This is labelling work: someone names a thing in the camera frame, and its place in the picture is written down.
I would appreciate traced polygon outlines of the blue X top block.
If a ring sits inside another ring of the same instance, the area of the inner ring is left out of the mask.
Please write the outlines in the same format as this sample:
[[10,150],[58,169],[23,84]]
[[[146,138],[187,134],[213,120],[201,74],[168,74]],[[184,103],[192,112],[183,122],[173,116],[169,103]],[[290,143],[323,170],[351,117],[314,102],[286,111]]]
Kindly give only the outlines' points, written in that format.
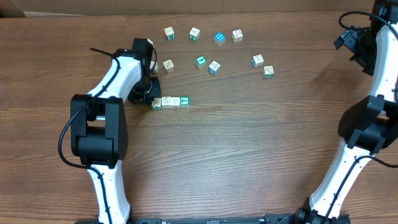
[[163,97],[161,98],[161,106],[162,106],[162,109],[167,109],[167,108],[171,108],[171,107],[172,107],[172,105],[171,105],[171,99],[172,99],[171,96],[163,96]]

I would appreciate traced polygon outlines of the wooden block with engraved drawing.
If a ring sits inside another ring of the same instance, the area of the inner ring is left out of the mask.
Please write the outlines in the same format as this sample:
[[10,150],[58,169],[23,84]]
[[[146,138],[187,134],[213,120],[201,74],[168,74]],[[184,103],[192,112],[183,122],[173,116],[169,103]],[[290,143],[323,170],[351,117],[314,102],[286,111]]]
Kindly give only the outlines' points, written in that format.
[[151,63],[150,63],[150,72],[151,73],[157,73],[158,68],[159,68],[158,63],[155,62],[155,61],[151,61]]

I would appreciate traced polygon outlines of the wooden block with red print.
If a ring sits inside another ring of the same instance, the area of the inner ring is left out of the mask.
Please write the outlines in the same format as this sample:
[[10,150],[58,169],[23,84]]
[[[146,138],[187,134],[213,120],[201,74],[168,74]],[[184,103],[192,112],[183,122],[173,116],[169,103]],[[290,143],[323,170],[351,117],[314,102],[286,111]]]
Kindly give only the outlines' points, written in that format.
[[171,97],[171,108],[180,108],[180,97]]

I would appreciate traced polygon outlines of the green 7 top block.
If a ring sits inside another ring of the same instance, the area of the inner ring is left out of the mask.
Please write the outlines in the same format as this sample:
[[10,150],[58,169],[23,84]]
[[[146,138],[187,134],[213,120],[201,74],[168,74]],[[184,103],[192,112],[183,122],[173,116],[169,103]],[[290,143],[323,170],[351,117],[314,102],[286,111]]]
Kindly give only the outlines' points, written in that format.
[[181,108],[189,108],[190,107],[190,98],[188,96],[180,97],[180,107]]

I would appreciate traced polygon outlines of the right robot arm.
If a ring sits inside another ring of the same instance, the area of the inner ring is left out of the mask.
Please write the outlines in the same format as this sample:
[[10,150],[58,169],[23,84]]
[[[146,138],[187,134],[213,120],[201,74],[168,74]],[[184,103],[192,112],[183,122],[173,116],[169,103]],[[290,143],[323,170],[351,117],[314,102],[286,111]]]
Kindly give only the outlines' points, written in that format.
[[264,215],[264,223],[349,223],[340,213],[358,175],[369,161],[388,164],[376,154],[397,139],[397,1],[375,1],[368,27],[346,27],[335,41],[372,76],[368,96],[340,119],[336,156],[319,187],[291,215]]

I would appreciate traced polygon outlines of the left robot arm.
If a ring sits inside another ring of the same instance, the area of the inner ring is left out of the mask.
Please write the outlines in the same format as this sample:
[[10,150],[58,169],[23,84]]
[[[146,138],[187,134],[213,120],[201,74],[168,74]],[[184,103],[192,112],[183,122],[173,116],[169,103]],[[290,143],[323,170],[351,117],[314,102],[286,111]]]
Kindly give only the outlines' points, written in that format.
[[157,52],[149,39],[135,38],[130,49],[109,56],[103,79],[87,94],[72,97],[66,127],[72,153],[93,181],[99,205],[95,223],[132,223],[122,174],[129,140],[124,104],[151,104],[161,97],[160,81],[152,76]]

